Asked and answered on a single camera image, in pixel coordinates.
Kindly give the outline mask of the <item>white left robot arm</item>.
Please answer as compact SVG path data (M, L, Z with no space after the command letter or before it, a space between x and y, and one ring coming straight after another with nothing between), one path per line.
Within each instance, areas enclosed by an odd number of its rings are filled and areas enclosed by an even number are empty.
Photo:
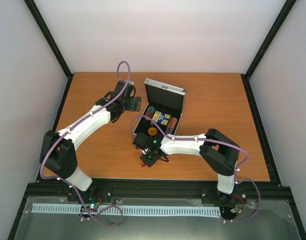
M91 185L91 177L78 167L76 150L97 129L115 123L125 111L138 112L141 97L136 97L135 93L133 81L119 80L114 91L106 93L73 124L58 132L46 132L40 156L40 176L51 179L51 176L44 175L44 169L48 169L55 174L54 178L78 188L80 197L85 201L92 201L97 189Z

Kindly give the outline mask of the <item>orange dealer button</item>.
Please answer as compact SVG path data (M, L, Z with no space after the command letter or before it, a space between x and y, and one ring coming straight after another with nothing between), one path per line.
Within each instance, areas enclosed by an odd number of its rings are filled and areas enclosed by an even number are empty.
M150 127L148 129L148 135L150 135L150 136L155 136L155 135L157 135L157 133L158 133L158 131L157 131L157 128L155 128L155 127Z

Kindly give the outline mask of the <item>blue poker chip stack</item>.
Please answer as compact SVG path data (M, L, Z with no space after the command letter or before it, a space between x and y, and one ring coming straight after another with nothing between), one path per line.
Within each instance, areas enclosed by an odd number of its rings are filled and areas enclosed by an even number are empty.
M155 112L155 107L148 106L147 111L154 113Z

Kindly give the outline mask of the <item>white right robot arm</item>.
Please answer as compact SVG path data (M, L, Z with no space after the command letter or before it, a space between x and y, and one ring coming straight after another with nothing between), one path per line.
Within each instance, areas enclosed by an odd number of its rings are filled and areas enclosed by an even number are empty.
M234 188L234 175L239 158L239 145L210 128L207 133L191 136L163 135L149 136L137 133L132 142L141 152L140 159L148 167L158 160L168 161L170 155L194 155L203 158L217 173L217 189L224 194L231 194Z

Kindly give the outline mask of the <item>brown poker chip stack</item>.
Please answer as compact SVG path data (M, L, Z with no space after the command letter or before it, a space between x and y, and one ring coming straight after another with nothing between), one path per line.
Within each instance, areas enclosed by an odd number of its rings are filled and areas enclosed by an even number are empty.
M144 115L151 118L153 116L153 112L147 110Z

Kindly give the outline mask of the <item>blue playing card box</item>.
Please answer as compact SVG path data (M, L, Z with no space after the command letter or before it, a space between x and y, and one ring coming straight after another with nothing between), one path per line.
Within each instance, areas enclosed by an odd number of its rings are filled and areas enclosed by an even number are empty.
M168 125L170 119L171 119L171 115L160 112L160 111L156 111L152 118L152 120L155 121L157 124L165 125L165 126Z

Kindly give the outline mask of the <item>red poker chip stack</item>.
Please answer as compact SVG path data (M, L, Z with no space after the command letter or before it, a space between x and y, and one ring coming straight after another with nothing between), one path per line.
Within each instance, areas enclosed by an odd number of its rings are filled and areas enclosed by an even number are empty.
M168 127L168 128L172 128L172 129L175 129L177 123L178 123L178 119L175 118L175 117L172 117L172 118L169 120L169 123L168 123L167 127Z

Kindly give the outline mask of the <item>purple poker chip stack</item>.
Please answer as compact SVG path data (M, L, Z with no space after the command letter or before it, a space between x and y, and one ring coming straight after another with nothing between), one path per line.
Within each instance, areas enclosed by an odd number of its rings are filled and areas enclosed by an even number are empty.
M167 130L166 130L166 133L167 134L173 134L174 133L174 128L168 127Z

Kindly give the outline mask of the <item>aluminium poker case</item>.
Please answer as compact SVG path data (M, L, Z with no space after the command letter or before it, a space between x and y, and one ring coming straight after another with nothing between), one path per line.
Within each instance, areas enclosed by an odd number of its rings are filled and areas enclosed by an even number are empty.
M182 118L182 111L187 90L150 78L145 79L144 85L148 103L143 110L143 115L147 111L148 106L153 106L155 107L155 112L160 111L171 115L171 118L177 118L178 123L173 133L175 134ZM160 127L165 133L168 128L167 125L154 125L145 117L136 117L135 119L138 120L138 122L136 127L132 129L132 137L135 137L137 133L144 133L148 135L148 129L150 127L157 128L158 133L160 132L158 127Z

